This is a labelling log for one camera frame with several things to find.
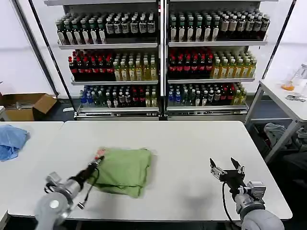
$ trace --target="display shelf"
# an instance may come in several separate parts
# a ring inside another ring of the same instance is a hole
[[[157,80],[129,80],[129,81],[71,81],[72,85],[156,85]]]
[[[267,41],[169,42],[169,47],[193,46],[265,46]]]
[[[45,0],[47,6],[63,5],[87,5],[87,4],[110,4],[110,3],[142,3],[155,2],[155,0]]]
[[[116,44],[90,44],[90,45],[62,45],[60,49],[129,49],[129,48],[156,48],[157,42],[153,43],[116,43]]]
[[[201,83],[218,83],[218,82],[252,82],[255,78],[223,78],[223,79],[184,79],[168,80],[169,84],[201,84]]]

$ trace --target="green towel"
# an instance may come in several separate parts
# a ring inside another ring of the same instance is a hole
[[[98,169],[100,172],[94,185],[103,192],[140,196],[146,183],[151,164],[151,152],[147,149],[105,148],[105,159]],[[97,172],[88,181],[93,184]]]

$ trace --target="bottle label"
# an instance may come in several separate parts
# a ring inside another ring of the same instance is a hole
[[[75,35],[77,44],[78,44],[78,45],[82,45],[82,41],[81,41],[79,32],[75,31],[75,32],[73,32],[73,35]]]
[[[108,35],[114,34],[113,24],[106,24],[106,32]]]
[[[116,34],[120,34],[121,33],[120,24],[113,24],[113,26],[114,26],[114,32]]]
[[[104,31],[99,31],[99,36],[100,36],[100,39],[101,39],[101,43],[102,43],[102,44],[105,44],[105,43],[106,43],[106,35],[105,35],[105,32],[104,32]]]
[[[195,41],[199,42],[201,40],[201,28],[196,29]]]
[[[155,23],[147,23],[147,27],[148,27],[148,32],[149,33],[154,33],[155,32]]]
[[[156,70],[155,69],[151,69],[150,73],[151,73],[152,79],[156,79],[157,78],[157,74],[156,74]]]
[[[203,37],[203,41],[204,41],[204,42],[207,42],[207,41],[208,41],[209,36],[210,36],[210,32],[211,32],[211,29],[210,29],[210,28],[205,29],[205,35],[204,35],[204,37]]]
[[[127,72],[125,70],[121,72],[121,75],[123,77],[123,81],[127,81]]]
[[[219,33],[219,28],[214,28],[212,33],[212,41],[215,42],[217,38],[217,34]]]
[[[270,25],[270,22],[262,22],[262,26],[261,26],[260,30],[261,31],[267,31],[269,25]]]
[[[171,72],[173,72],[173,71],[176,70],[176,67],[175,67],[175,66],[169,66],[169,70],[170,70]]]
[[[229,22],[222,22],[222,25],[221,25],[221,31],[227,31],[228,30],[228,26],[229,26]]]
[[[58,32],[59,40],[61,41],[62,45],[65,45],[65,37],[62,32]]]
[[[222,68],[221,78],[225,78],[227,72],[227,68]]]
[[[83,31],[83,32],[82,32],[82,35],[83,35],[83,37],[84,37],[85,44],[89,45],[89,44],[90,44],[90,39],[89,39],[89,37],[88,37],[87,32],[86,32],[86,31]]]
[[[74,45],[75,43],[74,43],[74,41],[73,41],[73,37],[72,37],[71,32],[66,32],[66,35],[67,35],[67,37],[68,37],[69,43],[70,43],[71,45]]]
[[[217,78],[218,78],[218,76],[219,76],[219,71],[220,71],[219,68],[215,68],[215,69],[214,69],[214,72],[213,72],[213,78],[214,78],[214,79],[217,79]]]
[[[255,22],[250,22],[250,21],[248,21],[248,22],[246,23],[245,30],[246,30],[246,31],[252,31],[252,30],[253,30],[253,27],[254,27],[254,24],[255,24]]]
[[[176,70],[181,72],[183,70],[183,67],[182,66],[176,66]]]
[[[129,75],[130,75],[130,80],[131,80],[131,81],[135,81],[134,70],[130,69],[130,70],[129,70]]]
[[[171,29],[171,42],[174,42],[176,39],[176,29]]]
[[[140,33],[143,34],[145,32],[147,32],[147,25],[146,23],[140,23]]]
[[[139,32],[139,26],[137,23],[131,23],[130,26],[133,34],[137,34]]]
[[[244,22],[238,22],[236,30],[237,31],[243,31],[244,30]]]
[[[116,81],[120,81],[120,74],[118,70],[114,71],[114,75],[115,75]]]
[[[229,68],[227,75],[226,75],[226,78],[232,78],[233,73],[234,73],[234,68]]]
[[[141,70],[136,71],[136,79],[137,79],[137,81],[142,80],[142,71]]]
[[[151,102],[150,100],[146,100],[146,107],[151,107],[150,102]]]
[[[121,30],[122,30],[123,34],[129,33],[128,23],[122,23],[121,24]]]
[[[260,28],[261,28],[261,25],[262,25],[262,22],[255,22],[255,26],[254,26],[254,29],[253,31],[259,31]]]
[[[242,74],[242,78],[246,78],[246,77],[247,77],[248,69],[249,69],[249,68],[244,67],[244,69],[243,69],[243,74]]]
[[[97,35],[95,31],[91,31],[91,36],[94,44],[98,44]]]
[[[184,66],[184,71],[189,71],[191,66]]]
[[[114,100],[113,103],[114,103],[114,107],[117,108],[117,106],[118,106],[118,101],[117,101],[117,100]]]
[[[189,28],[189,29],[188,29],[187,42],[192,41],[192,36],[193,36],[193,29],[192,29],[192,28]]]
[[[230,22],[228,30],[229,31],[235,31],[236,30],[236,24],[237,24],[237,22]]]
[[[207,103],[207,98],[204,98],[204,99],[202,100],[201,105],[202,105],[202,106],[205,106],[205,105],[206,105],[206,103]]]

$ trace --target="bottle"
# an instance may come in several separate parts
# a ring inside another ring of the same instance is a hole
[[[142,81],[143,80],[143,69],[141,68],[140,61],[136,61],[135,64],[136,64],[136,68],[135,68],[136,80]]]
[[[223,60],[223,64],[220,67],[218,78],[225,78],[226,77],[227,65],[228,65],[228,60],[225,58]]]
[[[150,73],[151,73],[151,76],[152,76],[152,80],[158,80],[157,68],[155,66],[155,61],[154,60],[150,61]]]
[[[218,35],[218,38],[220,40],[227,39],[227,37],[228,37],[227,36],[228,26],[229,26],[229,16],[226,15],[221,22],[221,30],[220,30],[219,35]]]
[[[114,61],[113,66],[114,66],[114,75],[115,75],[116,81],[122,81],[123,78],[122,78],[121,71],[118,66],[118,62]]]
[[[240,58],[234,69],[234,78],[241,78],[241,73],[243,73],[243,59]]]
[[[58,37],[59,37],[59,40],[61,42],[62,45],[68,45],[68,38],[65,34],[65,29],[64,29],[64,25],[62,23],[62,20],[57,20],[56,21],[56,25],[57,25],[57,28],[58,28]]]
[[[141,17],[139,27],[141,36],[145,36],[147,33],[147,22],[145,21],[145,17]]]
[[[121,73],[123,81],[129,80],[128,69],[127,69],[124,61],[120,62],[120,73]]]
[[[204,37],[203,41],[208,42],[211,34],[211,19],[212,17],[208,16],[207,21],[206,21],[206,26],[205,26],[205,32],[204,32]]]
[[[217,39],[217,36],[219,34],[219,29],[220,29],[220,17],[215,17],[214,20],[214,28],[212,32],[212,41],[215,42]]]
[[[74,45],[75,42],[73,40],[73,36],[72,36],[72,33],[71,33],[72,30],[71,30],[71,27],[70,27],[70,22],[65,20],[64,25],[65,25],[64,33],[67,36],[68,42],[69,42],[70,45]]]
[[[90,44],[90,37],[89,37],[89,31],[88,31],[88,28],[87,28],[87,25],[86,25],[86,20],[81,20],[81,32],[82,32],[82,36],[84,38],[84,43],[86,45],[89,45]]]
[[[185,35],[184,20],[185,20],[184,17],[180,17],[180,27],[179,27],[179,34],[178,34],[179,42],[184,41],[184,35]]]
[[[233,97],[232,101],[231,101],[231,105],[238,105],[239,103],[239,99],[240,99],[240,95],[241,95],[241,91],[237,90],[236,91],[236,95]]]
[[[172,17],[171,18],[172,22],[170,25],[170,32],[171,32],[171,37],[170,40],[171,42],[175,42],[176,41],[176,34],[177,34],[177,28],[176,28],[176,18]]]
[[[152,79],[151,73],[150,73],[150,68],[148,65],[148,61],[144,61],[144,81],[150,81]]]
[[[236,31],[236,25],[237,25],[237,16],[234,15],[232,17],[232,20],[229,22],[229,27],[228,27],[228,38],[229,39],[235,39],[235,31]]]
[[[245,60],[245,64],[243,66],[243,71],[241,71],[241,74],[240,74],[240,77],[241,78],[246,78],[247,77],[247,73],[249,71],[249,68],[250,68],[250,59],[247,58]]]
[[[263,40],[265,37],[265,34],[267,33],[267,30],[269,28],[271,21],[269,15],[265,14],[262,18],[262,25],[260,28],[260,31],[258,32],[258,38],[259,40]]]
[[[254,16],[250,16],[249,20],[246,22],[246,26],[245,26],[245,39],[251,39],[252,36],[252,30],[254,28],[254,24],[255,24],[255,20],[254,20]]]
[[[247,78],[252,78],[254,76],[254,73],[255,73],[255,70],[256,70],[256,64],[257,64],[257,59],[253,59],[251,65],[249,67],[248,73],[246,74]]]
[[[235,59],[230,59],[230,63],[227,66],[227,72],[226,72],[225,78],[232,78],[233,73],[234,73],[235,62],[236,62]]]
[[[194,34],[193,17],[189,17],[189,25],[187,27],[187,42],[192,41],[193,34]]]
[[[117,37],[121,37],[122,32],[121,32],[120,21],[118,20],[118,18],[114,19],[113,28],[115,35]]]

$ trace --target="yellow bottle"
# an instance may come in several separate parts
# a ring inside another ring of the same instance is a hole
[[[219,76],[219,71],[220,71],[220,66],[221,66],[221,60],[220,59],[216,59],[215,60],[215,65],[211,71],[211,77],[213,79],[218,79]]]
[[[254,76],[254,73],[256,71],[256,64],[257,64],[257,59],[253,59],[252,64],[250,65],[246,76],[247,78],[252,78]]]
[[[225,78],[227,72],[227,65],[228,65],[228,60],[224,58],[223,63],[220,67],[218,78]]]
[[[157,68],[155,66],[155,61],[150,61],[150,73],[151,73],[151,80],[158,80],[157,76]]]
[[[247,77],[247,73],[248,73],[249,68],[250,68],[250,59],[247,58],[245,60],[244,66],[243,66],[243,71],[241,71],[241,74],[240,74],[241,78],[246,78]]]
[[[143,80],[143,69],[141,68],[141,63],[139,60],[137,60],[135,64],[136,64],[136,68],[135,68],[136,80],[142,81]]]
[[[151,80],[151,74],[150,74],[150,68],[148,65],[148,61],[144,60],[144,80],[145,81],[149,81]]]
[[[115,75],[116,81],[122,81],[122,76],[121,76],[120,69],[118,67],[118,62],[114,61],[113,66],[114,66],[114,75]]]
[[[227,66],[226,78],[232,78],[232,74],[234,73],[236,60],[231,59],[230,64]]]

